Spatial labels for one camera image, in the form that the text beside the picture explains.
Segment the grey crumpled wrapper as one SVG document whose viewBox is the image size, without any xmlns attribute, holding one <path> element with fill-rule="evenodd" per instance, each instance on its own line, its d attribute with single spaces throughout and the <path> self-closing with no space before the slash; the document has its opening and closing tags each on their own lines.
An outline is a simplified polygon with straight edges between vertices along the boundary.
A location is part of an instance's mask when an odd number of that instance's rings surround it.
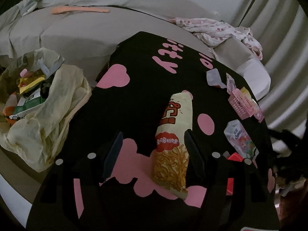
<svg viewBox="0 0 308 231">
<path fill-rule="evenodd" d="M 206 79 L 209 86 L 226 88 L 227 86 L 221 81 L 218 69 L 211 69 L 206 73 Z"/>
</svg>

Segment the yellow trash bag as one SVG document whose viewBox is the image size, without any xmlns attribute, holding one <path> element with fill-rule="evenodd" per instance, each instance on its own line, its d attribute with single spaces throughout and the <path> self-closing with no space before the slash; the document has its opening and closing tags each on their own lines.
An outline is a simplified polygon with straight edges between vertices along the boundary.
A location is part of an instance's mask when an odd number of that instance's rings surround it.
<svg viewBox="0 0 308 231">
<path fill-rule="evenodd" d="M 19 79 L 45 75 L 32 90 L 19 94 Z M 45 102 L 26 115 L 14 115 L 21 97 L 39 93 Z M 73 116 L 91 96 L 82 69 L 46 48 L 14 60 L 1 74 L 1 147 L 18 155 L 31 169 L 48 169 L 60 153 Z"/>
</svg>

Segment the grey covered sofa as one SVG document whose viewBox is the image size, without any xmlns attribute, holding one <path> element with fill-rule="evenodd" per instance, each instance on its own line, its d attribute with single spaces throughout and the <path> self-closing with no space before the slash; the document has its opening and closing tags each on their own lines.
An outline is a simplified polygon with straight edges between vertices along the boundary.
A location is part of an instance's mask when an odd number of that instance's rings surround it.
<svg viewBox="0 0 308 231">
<path fill-rule="evenodd" d="M 169 22 L 175 17 L 219 20 L 215 12 L 189 0 L 41 0 L 37 8 L 21 16 L 18 5 L 1 15 L 1 66 L 39 48 L 54 50 L 66 64 L 84 71 L 91 85 L 116 46 L 140 31 L 150 32 L 216 57 L 242 75 L 255 97 L 270 88 L 270 76 L 256 56 L 239 40 L 228 39 L 214 49 L 191 33 Z M 109 13 L 68 12 L 54 15 L 59 6 L 96 7 Z"/>
</svg>

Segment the cream noodle snack bag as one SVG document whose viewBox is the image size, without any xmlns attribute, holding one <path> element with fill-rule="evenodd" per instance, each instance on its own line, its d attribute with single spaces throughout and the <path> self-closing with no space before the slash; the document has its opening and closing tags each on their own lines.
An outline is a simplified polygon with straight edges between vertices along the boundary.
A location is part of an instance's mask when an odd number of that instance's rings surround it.
<svg viewBox="0 0 308 231">
<path fill-rule="evenodd" d="M 184 134 L 192 129 L 192 98 L 188 92 L 173 94 L 160 120 L 157 132 L 157 148 L 153 158 L 152 179 L 159 186 L 185 200 L 186 172 L 189 154 Z"/>
</svg>

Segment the white low table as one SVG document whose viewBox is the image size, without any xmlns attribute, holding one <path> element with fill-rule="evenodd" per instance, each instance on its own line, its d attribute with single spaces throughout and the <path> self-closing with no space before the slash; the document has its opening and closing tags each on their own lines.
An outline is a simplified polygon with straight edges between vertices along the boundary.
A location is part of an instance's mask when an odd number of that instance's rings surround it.
<svg viewBox="0 0 308 231">
<path fill-rule="evenodd" d="M 21 196 L 1 175 L 1 197 L 15 219 L 26 228 L 32 204 Z"/>
</svg>

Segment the pink floral blanket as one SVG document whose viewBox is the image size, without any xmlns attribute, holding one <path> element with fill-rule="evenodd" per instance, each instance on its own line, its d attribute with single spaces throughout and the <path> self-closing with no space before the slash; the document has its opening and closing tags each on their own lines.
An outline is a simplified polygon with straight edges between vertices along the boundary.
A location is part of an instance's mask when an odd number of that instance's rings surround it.
<svg viewBox="0 0 308 231">
<path fill-rule="evenodd" d="M 224 21 L 210 18 L 173 18 L 170 23 L 192 33 L 210 48 L 216 48 L 229 38 L 242 42 L 259 59 L 263 59 L 263 48 L 253 37 L 250 28 L 234 27 Z"/>
</svg>

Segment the white pink drink pouch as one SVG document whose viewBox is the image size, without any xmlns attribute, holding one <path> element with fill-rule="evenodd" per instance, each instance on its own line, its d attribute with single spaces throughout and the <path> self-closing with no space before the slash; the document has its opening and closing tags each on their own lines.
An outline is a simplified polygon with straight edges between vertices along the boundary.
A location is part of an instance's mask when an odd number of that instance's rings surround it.
<svg viewBox="0 0 308 231">
<path fill-rule="evenodd" d="M 252 160 L 259 154 L 258 149 L 239 120 L 228 122 L 224 135 L 242 158 Z"/>
</svg>

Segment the long pink shoehorn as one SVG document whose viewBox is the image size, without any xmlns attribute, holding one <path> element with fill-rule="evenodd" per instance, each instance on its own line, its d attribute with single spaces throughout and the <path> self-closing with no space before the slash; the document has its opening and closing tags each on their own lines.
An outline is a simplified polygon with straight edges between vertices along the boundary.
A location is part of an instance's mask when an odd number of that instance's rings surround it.
<svg viewBox="0 0 308 231">
<path fill-rule="evenodd" d="M 54 15 L 64 14 L 68 12 L 94 12 L 94 13 L 109 13 L 109 9 L 96 8 L 96 7 L 79 7 L 79 6 L 59 6 L 54 7 L 51 13 Z"/>
</svg>

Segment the pink yellow snack bag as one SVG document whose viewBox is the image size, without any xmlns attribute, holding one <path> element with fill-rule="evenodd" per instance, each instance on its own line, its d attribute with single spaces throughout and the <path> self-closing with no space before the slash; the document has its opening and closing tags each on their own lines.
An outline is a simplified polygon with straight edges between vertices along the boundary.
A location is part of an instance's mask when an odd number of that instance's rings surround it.
<svg viewBox="0 0 308 231">
<path fill-rule="evenodd" d="M 264 115 L 263 112 L 260 108 L 260 106 L 257 104 L 257 102 L 252 98 L 252 96 L 250 95 L 249 91 L 245 88 L 242 87 L 241 88 L 241 92 L 246 96 L 246 98 L 250 101 L 250 103 L 252 104 L 252 107 L 254 109 L 254 117 L 258 120 L 259 123 L 261 123 L 264 119 Z"/>
</svg>

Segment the pink plastic basket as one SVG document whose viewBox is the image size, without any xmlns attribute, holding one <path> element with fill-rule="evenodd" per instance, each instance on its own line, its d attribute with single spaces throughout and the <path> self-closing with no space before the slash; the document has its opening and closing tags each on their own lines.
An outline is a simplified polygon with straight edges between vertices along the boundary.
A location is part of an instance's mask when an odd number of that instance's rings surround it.
<svg viewBox="0 0 308 231">
<path fill-rule="evenodd" d="M 231 92 L 228 101 L 240 119 L 244 120 L 253 116 L 253 104 L 239 89 L 234 89 Z"/>
</svg>

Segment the yellow snack packet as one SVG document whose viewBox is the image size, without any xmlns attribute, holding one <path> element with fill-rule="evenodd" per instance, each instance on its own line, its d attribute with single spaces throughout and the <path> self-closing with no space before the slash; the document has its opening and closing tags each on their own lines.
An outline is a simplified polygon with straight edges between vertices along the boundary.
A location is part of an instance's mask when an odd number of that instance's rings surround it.
<svg viewBox="0 0 308 231">
<path fill-rule="evenodd" d="M 26 92 L 32 90 L 32 88 L 37 86 L 42 81 L 45 81 L 45 75 L 44 74 L 41 75 L 41 76 L 36 76 L 36 77 L 20 78 L 19 84 L 18 84 L 19 94 L 23 94 L 23 93 L 26 93 Z"/>
</svg>

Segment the grey pleated curtain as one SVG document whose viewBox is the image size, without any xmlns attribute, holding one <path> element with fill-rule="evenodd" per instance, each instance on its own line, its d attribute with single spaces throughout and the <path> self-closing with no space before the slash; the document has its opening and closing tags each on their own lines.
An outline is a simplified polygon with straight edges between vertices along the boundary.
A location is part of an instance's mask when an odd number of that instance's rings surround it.
<svg viewBox="0 0 308 231">
<path fill-rule="evenodd" d="M 243 0 L 235 22 L 253 31 L 271 78 L 259 101 L 268 127 L 298 137 L 307 121 L 307 14 L 298 0 Z"/>
</svg>

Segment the black pink patterned tablecloth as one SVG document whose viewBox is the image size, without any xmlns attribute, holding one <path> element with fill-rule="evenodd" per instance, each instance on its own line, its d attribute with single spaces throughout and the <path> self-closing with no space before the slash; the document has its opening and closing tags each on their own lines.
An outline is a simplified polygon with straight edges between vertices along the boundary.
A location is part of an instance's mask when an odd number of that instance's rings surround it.
<svg viewBox="0 0 308 231">
<path fill-rule="evenodd" d="M 207 83 L 215 68 L 224 89 Z M 70 122 L 27 230 L 278 230 L 266 122 L 240 119 L 228 101 L 242 87 L 256 101 L 243 77 L 204 53 L 143 31 L 124 40 Z M 156 132 L 171 96 L 181 92 L 191 95 L 192 138 L 205 164 L 205 182 L 186 182 L 185 200 L 152 179 Z M 227 158 L 237 151 L 224 130 L 233 120 L 259 154 L 241 162 L 228 196 Z M 120 132 L 123 145 L 104 182 L 104 162 Z"/>
</svg>

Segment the green white snack wrapper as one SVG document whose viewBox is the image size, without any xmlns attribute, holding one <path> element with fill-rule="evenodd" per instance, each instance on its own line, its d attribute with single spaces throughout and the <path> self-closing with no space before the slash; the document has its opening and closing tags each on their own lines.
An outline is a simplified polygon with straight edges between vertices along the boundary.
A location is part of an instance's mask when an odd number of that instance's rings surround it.
<svg viewBox="0 0 308 231">
<path fill-rule="evenodd" d="M 37 110 L 44 102 L 45 99 L 39 93 L 33 93 L 28 98 L 21 97 L 13 114 L 21 117 Z"/>
</svg>

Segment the grey shark plush toy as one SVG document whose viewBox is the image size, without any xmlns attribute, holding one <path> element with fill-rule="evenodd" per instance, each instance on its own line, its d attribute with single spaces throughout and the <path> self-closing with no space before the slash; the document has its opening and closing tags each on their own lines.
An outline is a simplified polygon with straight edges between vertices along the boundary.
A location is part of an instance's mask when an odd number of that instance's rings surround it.
<svg viewBox="0 0 308 231">
<path fill-rule="evenodd" d="M 18 5 L 21 16 L 23 17 L 33 12 L 37 8 L 39 1 L 41 0 L 23 0 Z"/>
</svg>

